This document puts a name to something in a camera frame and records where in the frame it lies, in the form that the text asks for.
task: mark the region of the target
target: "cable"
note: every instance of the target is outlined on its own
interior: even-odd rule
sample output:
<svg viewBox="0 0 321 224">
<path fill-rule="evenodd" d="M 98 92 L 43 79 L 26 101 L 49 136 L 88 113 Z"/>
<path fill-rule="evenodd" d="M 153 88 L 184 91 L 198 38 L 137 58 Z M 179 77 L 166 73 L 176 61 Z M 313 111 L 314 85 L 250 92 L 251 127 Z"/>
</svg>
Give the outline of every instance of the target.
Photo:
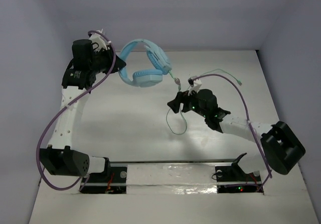
<svg viewBox="0 0 321 224">
<path fill-rule="evenodd" d="M 109 191 L 109 190 L 110 190 L 110 184 L 112 183 L 112 180 L 113 180 L 113 178 L 114 178 L 114 175 L 115 175 L 115 173 L 112 173 L 112 174 L 111 174 L 110 180 L 109 180 L 108 183 L 107 183 L 107 189 L 106 189 L 106 191 Z"/>
<path fill-rule="evenodd" d="M 205 73 L 201 74 L 200 76 L 203 76 L 203 75 L 205 75 L 205 74 L 208 74 L 208 73 L 211 73 L 211 72 L 215 72 L 215 71 L 222 71 L 222 72 L 230 75 L 231 77 L 233 77 L 233 78 L 236 80 L 236 82 L 237 82 L 240 86 L 242 85 L 242 82 L 241 82 L 239 79 L 237 79 L 236 77 L 234 77 L 231 73 L 229 73 L 229 72 L 227 72 L 227 71 L 224 71 L 224 70 L 222 70 L 222 69 L 220 69 L 220 68 L 214 69 L 214 70 L 209 71 L 209 72 L 205 72 Z M 169 71 L 169 74 L 170 74 L 170 76 L 172 77 L 172 79 L 174 79 L 175 83 L 177 84 L 177 80 L 176 80 L 176 79 L 178 79 L 178 78 L 175 78 L 171 71 Z M 170 126 L 170 123 L 169 123 L 169 121 L 168 121 L 168 116 L 169 116 L 170 111 L 171 111 L 171 108 L 168 110 L 168 112 L 167 112 L 167 114 L 166 114 L 166 123 L 167 123 L 167 126 L 169 127 L 169 129 L 171 130 L 171 132 L 172 132 L 174 135 L 183 135 L 183 134 L 185 134 L 185 132 L 187 131 L 188 124 L 187 124 L 187 121 L 186 121 L 186 119 L 185 119 L 185 117 L 184 117 L 184 115 L 183 115 L 183 113 L 182 113 L 181 108 L 180 108 L 180 115 L 181 115 L 182 120 L 184 121 L 184 125 L 185 125 L 185 129 L 184 129 L 183 132 L 181 132 L 181 133 L 176 133 L 176 132 L 174 132 L 174 130 L 173 130 L 172 127 Z"/>
<path fill-rule="evenodd" d="M 254 180 L 255 184 L 257 185 L 257 181 L 256 179 L 254 178 L 254 176 L 252 174 L 249 174 L 249 176 Z"/>
<path fill-rule="evenodd" d="M 217 179 L 214 179 L 214 178 L 213 178 L 213 177 L 214 177 L 214 175 L 216 175 L 216 173 L 214 173 L 214 174 L 212 175 L 212 177 L 211 177 L 211 178 L 212 178 L 213 180 L 216 180 L 216 181 L 217 181 Z"/>
<path fill-rule="evenodd" d="M 111 41 L 108 40 L 107 37 L 105 37 L 104 34 L 98 32 L 98 31 L 89 31 L 88 34 L 91 34 L 91 33 L 97 33 L 98 35 L 102 36 L 110 45 L 110 48 L 112 49 L 112 52 L 113 52 L 113 58 L 112 58 L 112 64 L 111 64 L 111 67 L 110 69 L 108 70 L 108 72 L 106 73 L 106 75 L 98 82 L 96 83 L 94 86 L 92 86 L 90 89 L 88 89 L 87 91 L 83 92 L 82 94 L 80 94 L 78 97 L 76 97 L 75 99 L 73 99 L 72 101 L 70 101 L 68 103 L 68 106 L 71 106 L 72 104 L 74 104 L 76 101 L 78 101 L 80 98 L 82 98 L 84 95 L 90 93 L 92 90 L 94 90 L 96 87 L 98 87 L 100 84 L 103 83 L 103 81 L 106 80 L 106 78 L 110 75 L 111 71 L 113 70 L 114 68 L 114 65 L 115 65 L 115 62 L 116 62 L 116 51 L 115 51 L 115 48 L 114 46 L 111 44 Z M 53 118 L 52 120 L 48 123 L 48 125 L 45 127 L 44 131 L 42 132 L 40 138 L 39 138 L 39 141 L 38 141 L 38 144 L 37 144 L 37 148 L 36 148 L 36 162 L 37 162 L 37 168 L 38 168 L 38 171 L 40 173 L 40 176 L 41 178 L 44 180 L 44 182 L 52 189 L 54 190 L 59 190 L 59 191 L 62 191 L 62 190 L 69 190 L 71 189 L 72 187 L 74 187 L 78 181 L 81 179 L 81 177 L 79 177 L 75 183 L 73 183 L 72 185 L 70 186 L 67 186 L 67 187 L 57 187 L 57 186 L 54 186 L 53 184 L 50 183 L 50 181 L 46 178 L 45 176 L 45 173 L 43 172 L 42 168 L 41 168 L 41 162 L 40 162 L 40 146 L 41 146 L 41 143 L 42 141 L 44 140 L 44 137 L 46 135 L 46 133 L 48 132 L 49 128 L 51 127 L 51 125 L 57 120 L 57 118 L 64 112 L 66 111 L 67 107 L 63 107 Z"/>
<path fill-rule="evenodd" d="M 82 187 L 79 188 L 79 192 L 82 191 L 82 189 L 85 187 L 85 185 L 87 184 L 88 180 L 89 180 L 90 175 L 88 175 L 88 177 L 86 178 L 84 184 L 82 185 Z"/>
<path fill-rule="evenodd" d="M 264 152 L 263 152 L 263 150 L 262 150 L 262 148 L 261 148 L 261 146 L 260 146 L 260 144 L 259 144 L 259 141 L 258 141 L 258 139 L 257 139 L 257 136 L 256 136 L 256 134 L 255 134 L 255 131 L 254 131 L 254 129 L 253 129 L 253 127 L 252 127 L 252 124 L 251 124 L 251 122 L 250 122 L 249 111 L 248 111 L 246 102 L 245 102 L 245 100 L 244 100 L 244 97 L 243 97 L 240 89 L 239 89 L 229 78 L 227 78 L 227 77 L 225 77 L 225 76 L 223 76 L 223 75 L 220 75 L 220 74 L 215 74 L 215 73 L 205 74 L 205 75 L 203 75 L 203 76 L 199 76 L 199 77 L 194 78 L 193 81 L 195 81 L 195 80 L 197 80 L 197 79 L 200 79 L 200 78 L 203 78 L 203 77 L 209 77 L 209 76 L 221 77 L 221 78 L 227 80 L 230 84 L 232 84 L 232 85 L 234 86 L 234 88 L 237 90 L 237 92 L 239 93 L 239 95 L 240 95 L 240 97 L 241 97 L 241 99 L 242 99 L 242 102 L 243 102 L 243 105 L 244 105 L 244 108 L 245 108 L 246 119 L 247 119 L 247 121 L 248 121 L 250 131 L 251 131 L 251 133 L 252 133 L 252 135 L 253 135 L 254 141 L 255 141 L 255 143 L 256 143 L 256 145 L 257 145 L 257 148 L 259 149 L 259 152 L 260 152 L 260 154 L 261 154 L 261 156 L 262 156 L 262 158 L 263 158 L 265 167 L 266 167 L 267 172 L 268 172 L 268 175 L 267 175 L 266 179 L 264 180 L 264 182 L 262 183 L 261 187 L 256 191 L 256 192 L 258 192 L 258 191 L 263 187 L 263 185 L 267 182 L 268 178 L 272 178 L 272 174 L 271 174 L 271 170 L 270 170 L 270 168 L 269 168 L 269 165 L 268 165 L 268 163 L 267 163 L 267 160 L 266 160 L 266 158 L 265 158 L 265 156 L 264 156 Z"/>
</svg>

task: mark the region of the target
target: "headphone ear cup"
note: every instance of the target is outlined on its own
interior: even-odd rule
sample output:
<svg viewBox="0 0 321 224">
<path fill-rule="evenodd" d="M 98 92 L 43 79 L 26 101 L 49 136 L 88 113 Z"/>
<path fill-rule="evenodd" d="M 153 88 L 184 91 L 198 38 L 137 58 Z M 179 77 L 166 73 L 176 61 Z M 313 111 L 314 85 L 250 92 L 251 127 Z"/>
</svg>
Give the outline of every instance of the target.
<svg viewBox="0 0 321 224">
<path fill-rule="evenodd" d="M 133 83 L 139 87 L 151 87 L 163 80 L 163 72 L 158 69 L 148 69 L 134 72 Z"/>
<path fill-rule="evenodd" d="M 147 51 L 146 51 L 146 54 L 147 54 L 148 59 L 149 59 L 150 62 L 152 63 L 152 65 L 153 65 L 156 69 L 162 71 L 163 67 L 162 67 L 162 65 L 159 63 L 159 59 L 156 59 L 155 55 L 154 55 L 150 50 L 147 50 Z"/>
</svg>

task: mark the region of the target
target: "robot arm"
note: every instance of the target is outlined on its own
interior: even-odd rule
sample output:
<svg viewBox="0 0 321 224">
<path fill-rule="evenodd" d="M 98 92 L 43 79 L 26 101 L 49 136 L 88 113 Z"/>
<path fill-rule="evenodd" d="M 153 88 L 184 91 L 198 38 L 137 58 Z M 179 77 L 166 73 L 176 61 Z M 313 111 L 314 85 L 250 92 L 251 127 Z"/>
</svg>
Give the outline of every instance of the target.
<svg viewBox="0 0 321 224">
<path fill-rule="evenodd" d="M 217 99 L 209 89 L 178 92 L 176 98 L 168 102 L 168 106 L 177 114 L 181 103 L 182 112 L 196 112 L 205 118 L 209 128 L 255 142 L 248 121 L 218 107 Z M 268 165 L 277 173 L 288 174 L 305 154 L 303 145 L 289 126 L 281 121 L 274 125 L 254 122 L 251 122 L 251 125 L 257 139 L 261 142 Z M 240 158 L 237 164 L 243 173 L 266 169 L 260 154 L 250 158 Z"/>
<path fill-rule="evenodd" d="M 89 40 L 74 41 L 73 59 L 69 63 L 62 80 L 61 109 L 67 108 L 57 120 L 53 135 L 46 148 L 40 149 L 40 161 L 52 175 L 80 176 L 90 173 L 108 175 L 108 158 L 93 157 L 77 151 L 74 134 L 80 122 L 89 94 L 78 99 L 71 106 L 69 102 L 92 87 L 96 74 L 106 73 L 112 66 L 112 52 L 102 39 L 93 34 Z M 116 57 L 111 73 L 126 65 Z"/>
</svg>

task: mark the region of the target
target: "ear cushion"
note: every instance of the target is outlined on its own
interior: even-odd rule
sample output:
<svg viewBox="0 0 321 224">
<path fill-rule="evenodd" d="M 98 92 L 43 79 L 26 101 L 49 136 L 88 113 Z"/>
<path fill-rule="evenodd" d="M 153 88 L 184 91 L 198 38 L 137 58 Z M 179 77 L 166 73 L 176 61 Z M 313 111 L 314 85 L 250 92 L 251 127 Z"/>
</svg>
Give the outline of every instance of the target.
<svg viewBox="0 0 321 224">
<path fill-rule="evenodd" d="M 141 71 L 134 72 L 132 75 L 132 78 L 135 79 L 137 77 L 143 77 L 147 75 L 163 75 L 163 72 L 158 69 L 141 70 Z"/>
<path fill-rule="evenodd" d="M 163 66 L 159 63 L 159 59 L 156 59 L 155 55 L 149 50 L 146 51 L 146 54 L 152 65 L 163 73 Z"/>
</svg>

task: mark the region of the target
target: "white surface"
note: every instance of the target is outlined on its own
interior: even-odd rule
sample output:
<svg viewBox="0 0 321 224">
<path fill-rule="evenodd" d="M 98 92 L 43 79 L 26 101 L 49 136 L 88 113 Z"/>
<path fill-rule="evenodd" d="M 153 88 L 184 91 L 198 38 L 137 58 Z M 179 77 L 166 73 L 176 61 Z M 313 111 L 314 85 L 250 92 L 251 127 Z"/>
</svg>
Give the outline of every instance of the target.
<svg viewBox="0 0 321 224">
<path fill-rule="evenodd" d="M 253 121 L 275 123 L 273 102 L 255 51 L 169 52 L 174 73 L 183 79 L 223 68 L 242 80 L 242 93 Z M 131 54 L 128 70 L 149 66 L 145 53 Z M 220 78 L 206 78 L 219 106 L 244 116 L 235 89 Z M 211 131 L 203 118 L 186 114 L 190 124 L 174 136 L 165 123 L 166 103 L 176 95 L 169 76 L 148 89 L 130 87 L 114 74 L 92 92 L 80 124 L 79 151 L 111 161 L 235 158 L 256 153 L 255 144 Z M 178 116 L 171 123 L 183 128 Z M 49 176 L 59 186 L 75 178 Z M 317 223 L 299 168 L 286 176 L 273 174 L 266 195 L 84 195 L 77 186 L 66 192 L 41 184 L 31 222 L 35 223 Z"/>
<path fill-rule="evenodd" d="M 287 0 L 54 0 L 73 39 L 104 28 L 116 48 L 259 49 Z"/>
<path fill-rule="evenodd" d="M 213 164 L 133 164 L 127 168 L 127 194 L 217 193 Z"/>
</svg>

